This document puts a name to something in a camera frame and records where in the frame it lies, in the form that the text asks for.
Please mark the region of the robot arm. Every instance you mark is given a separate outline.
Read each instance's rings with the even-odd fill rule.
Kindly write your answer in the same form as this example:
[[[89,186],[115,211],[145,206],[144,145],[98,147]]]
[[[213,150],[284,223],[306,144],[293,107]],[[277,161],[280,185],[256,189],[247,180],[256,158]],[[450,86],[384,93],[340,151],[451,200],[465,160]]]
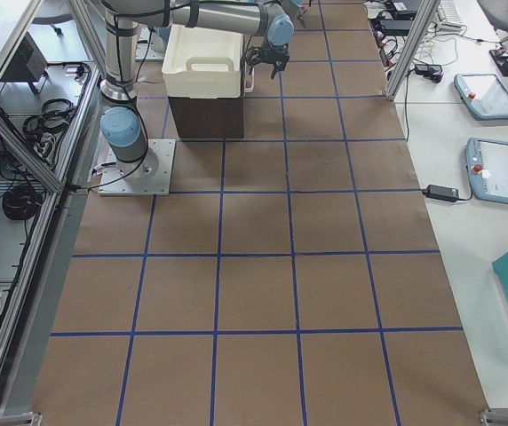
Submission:
[[[300,1],[135,1],[129,10],[139,23],[154,27],[228,31],[262,39],[265,47],[289,43]]]
[[[185,137],[243,135],[244,69],[290,59],[299,1],[106,1],[104,103],[100,132],[115,157],[99,191],[108,195],[169,191],[174,142],[151,139],[137,107],[139,27],[169,28],[163,77],[174,114],[192,114]]]

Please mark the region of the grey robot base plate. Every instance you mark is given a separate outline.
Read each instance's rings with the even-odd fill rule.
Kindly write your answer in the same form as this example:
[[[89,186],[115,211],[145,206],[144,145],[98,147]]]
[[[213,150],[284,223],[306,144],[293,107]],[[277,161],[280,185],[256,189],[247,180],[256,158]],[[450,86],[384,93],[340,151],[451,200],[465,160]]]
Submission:
[[[168,195],[175,156],[176,140],[152,138],[148,140],[147,156],[143,163],[117,162],[111,147],[101,170],[96,190],[100,196]]]

